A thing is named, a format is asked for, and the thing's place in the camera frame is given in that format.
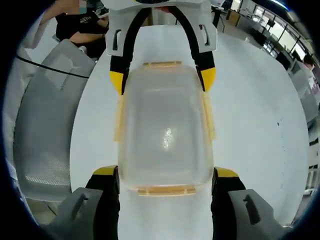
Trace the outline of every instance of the gray office chair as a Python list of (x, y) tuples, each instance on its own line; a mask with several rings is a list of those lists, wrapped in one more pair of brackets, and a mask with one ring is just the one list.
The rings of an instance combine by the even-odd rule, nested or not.
[[(95, 66), (69, 40), (60, 42), (42, 64), (81, 76), (89, 76)], [(30, 80), (13, 143), (18, 182), (27, 198), (61, 202), (71, 192), (71, 135), (87, 80), (42, 67)]]

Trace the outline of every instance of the white table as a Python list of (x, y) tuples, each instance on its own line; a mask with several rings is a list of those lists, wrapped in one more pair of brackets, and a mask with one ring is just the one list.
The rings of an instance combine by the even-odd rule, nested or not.
[[(236, 171), (247, 189), (273, 207), (275, 219), (288, 224), (308, 174), (308, 130), (298, 94), (282, 65), (247, 42), (219, 34), (213, 55), (214, 164)], [(131, 69), (159, 60), (195, 66), (180, 26), (140, 29)], [(113, 139), (118, 94), (109, 68), (110, 56), (104, 52), (77, 109), (70, 148), (73, 191), (85, 187), (96, 169), (117, 163)]]

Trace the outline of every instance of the clear plastic container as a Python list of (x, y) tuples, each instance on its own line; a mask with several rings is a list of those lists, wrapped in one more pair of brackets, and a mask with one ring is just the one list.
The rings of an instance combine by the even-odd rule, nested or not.
[(130, 72), (124, 92), (119, 176), (141, 195), (192, 194), (211, 181), (212, 142), (195, 69), (148, 64)]

